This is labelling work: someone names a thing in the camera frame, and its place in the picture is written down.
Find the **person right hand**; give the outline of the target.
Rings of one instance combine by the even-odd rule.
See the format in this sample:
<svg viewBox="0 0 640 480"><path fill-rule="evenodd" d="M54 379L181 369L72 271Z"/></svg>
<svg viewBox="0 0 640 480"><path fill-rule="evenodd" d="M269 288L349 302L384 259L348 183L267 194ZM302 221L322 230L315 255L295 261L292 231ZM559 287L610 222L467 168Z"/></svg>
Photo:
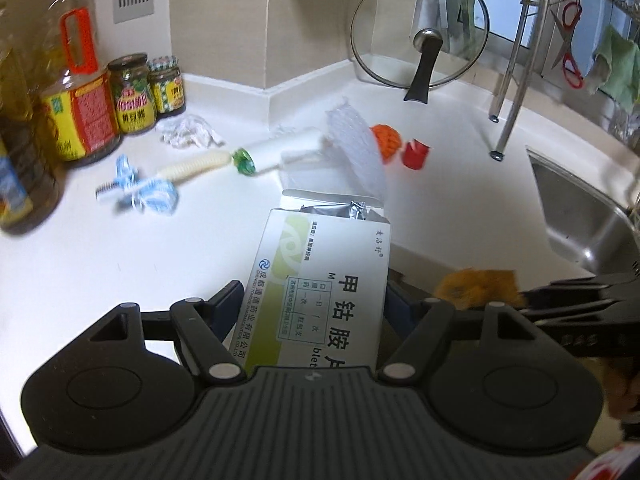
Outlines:
<svg viewBox="0 0 640 480"><path fill-rule="evenodd" d="M585 360L602 387L608 414L623 424L639 422L639 363L631 358Z"/></svg>

